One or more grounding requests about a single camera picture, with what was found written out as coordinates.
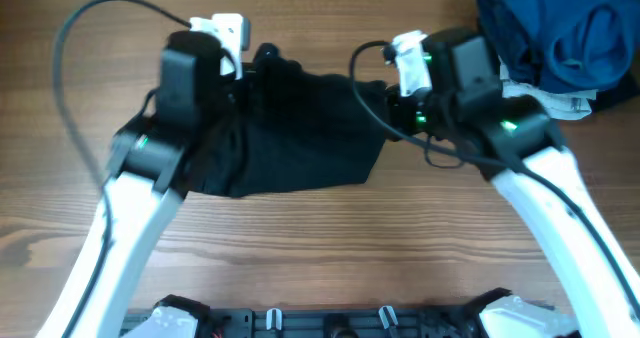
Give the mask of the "black t-shirt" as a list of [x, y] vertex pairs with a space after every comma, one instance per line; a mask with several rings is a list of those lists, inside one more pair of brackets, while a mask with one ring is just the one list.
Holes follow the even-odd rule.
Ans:
[[365, 183], [386, 140], [370, 116], [387, 114], [385, 82], [307, 73], [271, 43], [253, 68], [194, 155], [189, 190], [240, 198]]

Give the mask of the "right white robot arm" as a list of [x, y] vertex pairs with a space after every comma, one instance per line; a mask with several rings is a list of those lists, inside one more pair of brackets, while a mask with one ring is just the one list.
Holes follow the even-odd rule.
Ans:
[[473, 165], [522, 218], [584, 337], [639, 333], [639, 275], [596, 208], [577, 160], [532, 96], [505, 97], [486, 40], [467, 29], [396, 36], [392, 130]]

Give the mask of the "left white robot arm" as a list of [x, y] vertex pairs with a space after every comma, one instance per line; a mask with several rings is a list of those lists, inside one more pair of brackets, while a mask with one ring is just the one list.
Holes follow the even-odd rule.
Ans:
[[141, 109], [114, 135], [93, 223], [39, 336], [118, 336], [151, 252], [201, 171], [193, 157], [233, 106], [247, 48], [240, 29], [169, 36], [160, 84], [144, 101], [154, 111]]

